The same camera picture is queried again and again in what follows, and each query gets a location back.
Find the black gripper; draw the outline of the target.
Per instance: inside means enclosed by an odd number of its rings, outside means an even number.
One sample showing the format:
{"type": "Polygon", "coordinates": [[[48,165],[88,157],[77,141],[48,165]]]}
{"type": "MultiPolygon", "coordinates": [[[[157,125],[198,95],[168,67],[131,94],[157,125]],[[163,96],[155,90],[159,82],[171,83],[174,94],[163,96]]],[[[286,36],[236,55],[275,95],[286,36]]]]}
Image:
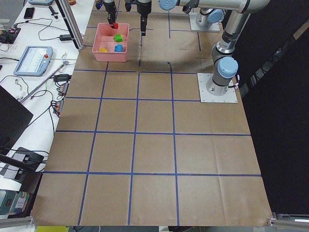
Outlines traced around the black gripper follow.
{"type": "Polygon", "coordinates": [[[140,31],[141,35],[146,35],[147,28],[147,16],[151,13],[152,10],[152,1],[151,0],[125,0],[125,8],[127,12],[131,11],[132,5],[137,6],[137,12],[140,16],[140,31]]]}
{"type": "Polygon", "coordinates": [[[105,10],[108,12],[108,22],[111,28],[114,28],[115,24],[115,13],[117,11],[114,0],[97,0],[95,7],[97,10],[101,9],[104,6],[105,10]]]}

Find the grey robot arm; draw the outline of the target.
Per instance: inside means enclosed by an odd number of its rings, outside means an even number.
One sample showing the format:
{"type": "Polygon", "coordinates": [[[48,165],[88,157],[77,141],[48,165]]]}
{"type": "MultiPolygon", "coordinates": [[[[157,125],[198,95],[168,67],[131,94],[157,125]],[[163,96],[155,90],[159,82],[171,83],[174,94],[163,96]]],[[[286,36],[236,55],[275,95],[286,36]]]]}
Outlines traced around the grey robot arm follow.
{"type": "MultiPolygon", "coordinates": [[[[126,11],[131,11],[132,5],[136,5],[137,12],[140,14],[140,30],[142,32],[146,31],[148,14],[152,11],[152,2],[150,0],[126,0],[125,8],[126,11]]],[[[180,5],[179,0],[159,0],[158,5],[162,10],[169,11],[175,6],[180,5]]],[[[188,14],[192,9],[198,7],[198,0],[188,0],[183,6],[183,12],[188,14]]],[[[95,7],[99,10],[102,6],[108,13],[108,23],[112,29],[117,29],[118,24],[116,23],[116,12],[117,8],[113,0],[98,0],[96,1],[95,7]]],[[[215,24],[219,22],[224,17],[224,12],[222,9],[213,8],[201,8],[200,12],[197,14],[196,23],[200,26],[205,26],[207,24],[215,24]]]]}
{"type": "Polygon", "coordinates": [[[235,44],[252,13],[268,5],[267,0],[160,0],[162,10],[170,11],[181,6],[190,16],[191,28],[198,31],[209,28],[224,19],[224,12],[230,11],[222,38],[210,51],[213,60],[214,75],[210,80],[210,92],[218,96],[230,88],[229,82],[238,75],[239,65],[232,55],[235,44]]]}

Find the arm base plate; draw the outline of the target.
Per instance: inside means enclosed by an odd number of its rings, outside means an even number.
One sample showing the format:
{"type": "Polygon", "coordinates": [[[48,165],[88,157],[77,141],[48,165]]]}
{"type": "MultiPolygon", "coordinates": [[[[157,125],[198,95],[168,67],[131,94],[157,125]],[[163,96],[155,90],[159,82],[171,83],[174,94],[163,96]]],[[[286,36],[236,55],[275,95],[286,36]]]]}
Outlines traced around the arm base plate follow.
{"type": "Polygon", "coordinates": [[[197,32],[219,32],[219,21],[221,14],[211,13],[202,15],[201,13],[190,13],[190,29],[197,32]]]}
{"type": "Polygon", "coordinates": [[[212,73],[198,73],[197,82],[201,103],[238,103],[235,88],[218,86],[212,73]]]}

